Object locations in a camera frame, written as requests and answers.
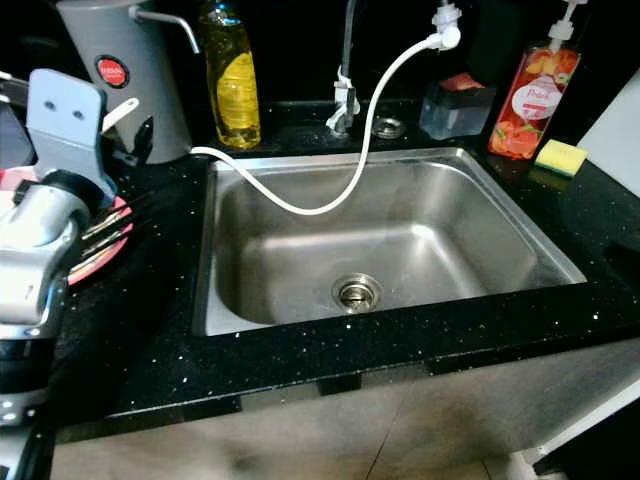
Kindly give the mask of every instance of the gray water filter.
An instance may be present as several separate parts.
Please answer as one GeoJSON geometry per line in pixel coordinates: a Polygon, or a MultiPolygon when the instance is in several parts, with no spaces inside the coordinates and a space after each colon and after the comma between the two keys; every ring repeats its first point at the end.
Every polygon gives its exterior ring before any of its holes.
{"type": "Polygon", "coordinates": [[[116,124],[127,151],[148,154],[151,164],[187,153],[191,137],[156,21],[185,28],[198,53],[186,22],[154,12],[152,0],[63,0],[57,8],[91,80],[107,94],[107,109],[131,97],[140,100],[116,124]]]}

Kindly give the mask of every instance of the dish soap bottle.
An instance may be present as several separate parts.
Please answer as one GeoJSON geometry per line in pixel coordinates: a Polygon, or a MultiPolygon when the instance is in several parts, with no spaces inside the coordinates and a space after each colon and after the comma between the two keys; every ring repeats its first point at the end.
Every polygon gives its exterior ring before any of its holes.
{"type": "Polygon", "coordinates": [[[198,23],[218,138],[231,147],[254,147],[260,143],[260,116],[253,57],[244,25],[221,0],[205,1],[198,23]]]}
{"type": "Polygon", "coordinates": [[[550,41],[532,45],[522,57],[491,133],[489,151],[492,153],[514,160],[533,157],[578,66],[580,54],[566,47],[565,42],[573,34],[570,18],[576,5],[587,0],[565,1],[567,11],[549,30],[550,41]]]}

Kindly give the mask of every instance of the black countertop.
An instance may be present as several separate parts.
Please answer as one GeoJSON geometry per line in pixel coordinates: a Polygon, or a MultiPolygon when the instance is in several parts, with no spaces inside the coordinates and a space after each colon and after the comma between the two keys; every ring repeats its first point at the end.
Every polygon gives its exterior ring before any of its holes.
{"type": "MultiPolygon", "coordinates": [[[[242,156],[359,151],[328,134],[325,107],[265,109],[263,123],[279,127],[242,156]]],[[[235,412],[247,393],[300,383],[339,391],[357,388],[362,372],[415,365],[436,375],[640,335],[639,260],[610,247],[640,226],[640,200],[588,162],[565,179],[486,155],[482,136],[434,142],[410,127],[372,150],[452,145],[480,161],[587,283],[197,337],[208,162],[147,166],[117,181],[124,198],[153,192],[149,221],[67,301],[51,380],[59,441],[235,412]]]]}

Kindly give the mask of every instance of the white hose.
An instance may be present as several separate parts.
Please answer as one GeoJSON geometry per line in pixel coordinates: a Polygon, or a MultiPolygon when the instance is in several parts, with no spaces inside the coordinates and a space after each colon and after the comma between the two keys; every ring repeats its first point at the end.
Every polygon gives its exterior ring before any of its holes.
{"type": "Polygon", "coordinates": [[[364,125],[364,139],[362,141],[362,151],[360,152],[360,160],[358,161],[358,166],[356,171],[351,178],[351,181],[347,185],[347,187],[343,190],[343,192],[338,195],[338,197],[318,208],[300,208],[295,205],[291,205],[289,202],[284,201],[278,195],[273,193],[267,187],[265,187],[262,183],[258,181],[253,175],[251,175],[247,169],[245,169],[242,165],[240,165],[236,160],[231,158],[226,153],[217,150],[211,147],[194,147],[191,149],[192,154],[206,154],[211,155],[213,157],[222,160],[235,171],[237,171],[240,175],[242,175],[251,185],[253,185],[260,193],[262,193],[265,197],[271,200],[273,203],[278,205],[279,207],[297,215],[322,215],[323,213],[327,213],[342,202],[344,202],[351,192],[356,188],[358,181],[360,180],[360,176],[362,175],[362,171],[364,170],[364,166],[367,163],[367,155],[369,154],[369,143],[371,141],[371,128],[373,127],[373,114],[376,109],[376,105],[378,104],[378,99],[382,94],[382,90],[386,86],[387,82],[391,78],[391,76],[396,73],[396,70],[400,68],[400,66],[413,57],[415,54],[421,52],[422,50],[427,50],[429,48],[439,48],[442,45],[442,35],[438,33],[434,33],[429,35],[427,39],[422,40],[421,42],[416,43],[412,47],[409,47],[405,50],[398,58],[394,60],[394,62],[387,68],[387,71],[384,72],[382,78],[378,82],[375,90],[373,91],[373,95],[371,96],[371,103],[369,103],[369,109],[367,110],[367,119],[364,125]]]}

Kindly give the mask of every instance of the pump dispenser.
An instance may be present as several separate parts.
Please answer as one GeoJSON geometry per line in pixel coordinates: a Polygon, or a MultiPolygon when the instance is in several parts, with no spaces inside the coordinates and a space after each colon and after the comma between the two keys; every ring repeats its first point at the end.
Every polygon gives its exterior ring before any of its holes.
{"type": "Polygon", "coordinates": [[[587,0],[564,1],[567,10],[549,29],[549,40],[532,44],[522,57],[491,134],[492,153],[514,160],[531,159],[569,85],[580,54],[565,42],[573,35],[571,15],[587,0]]]}

